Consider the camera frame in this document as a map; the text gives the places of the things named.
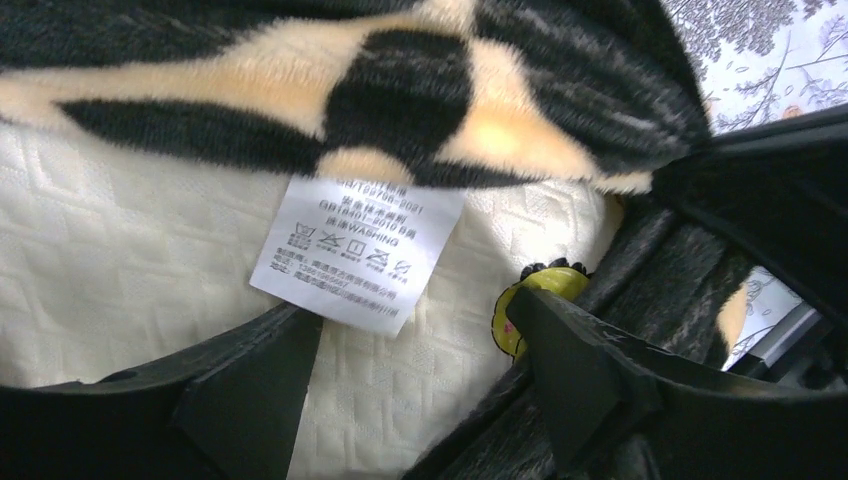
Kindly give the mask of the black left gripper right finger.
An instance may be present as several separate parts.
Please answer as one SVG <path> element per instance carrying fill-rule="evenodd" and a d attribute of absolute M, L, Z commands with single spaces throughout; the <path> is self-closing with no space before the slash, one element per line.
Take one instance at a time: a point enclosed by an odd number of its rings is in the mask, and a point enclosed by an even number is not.
<path fill-rule="evenodd" d="M 653 479 L 843 479 L 847 397 L 726 373 L 655 347 L 544 290 L 524 335 L 557 471 L 648 442 Z"/>

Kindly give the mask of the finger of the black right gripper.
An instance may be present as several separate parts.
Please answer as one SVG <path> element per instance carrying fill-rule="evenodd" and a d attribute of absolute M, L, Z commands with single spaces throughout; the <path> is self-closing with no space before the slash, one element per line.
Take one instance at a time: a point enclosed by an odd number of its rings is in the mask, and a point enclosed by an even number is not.
<path fill-rule="evenodd" d="M 847 322 L 847 107 L 724 134 L 656 171 L 653 194 Z"/>

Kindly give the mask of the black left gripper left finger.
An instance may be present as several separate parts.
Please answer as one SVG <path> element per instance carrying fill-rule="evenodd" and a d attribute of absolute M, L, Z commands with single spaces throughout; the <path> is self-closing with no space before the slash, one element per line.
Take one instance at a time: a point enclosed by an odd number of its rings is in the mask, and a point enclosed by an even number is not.
<path fill-rule="evenodd" d="M 284 479 L 322 319 L 290 304 L 99 382 L 1 390 L 5 479 Z"/>

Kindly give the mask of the black floral plush pillowcase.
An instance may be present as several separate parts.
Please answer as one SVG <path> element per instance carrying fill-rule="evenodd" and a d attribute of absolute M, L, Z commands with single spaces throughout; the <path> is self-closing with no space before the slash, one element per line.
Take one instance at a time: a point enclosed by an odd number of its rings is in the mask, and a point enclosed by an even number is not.
<path fill-rule="evenodd" d="M 5 1 L 1 117 L 239 169 L 633 194 L 707 139 L 656 1 Z"/>

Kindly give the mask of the white quilted pillow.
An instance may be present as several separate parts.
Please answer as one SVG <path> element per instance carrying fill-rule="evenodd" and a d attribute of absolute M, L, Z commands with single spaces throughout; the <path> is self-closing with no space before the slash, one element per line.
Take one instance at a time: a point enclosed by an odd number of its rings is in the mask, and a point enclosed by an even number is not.
<path fill-rule="evenodd" d="M 271 308 L 248 280 L 286 186 L 3 126 L 2 382 L 94 382 Z M 534 263 L 594 269 L 621 217 L 562 181 L 471 193 L 397 338 L 325 326 L 291 477 L 409 468 L 510 366 L 500 294 Z"/>

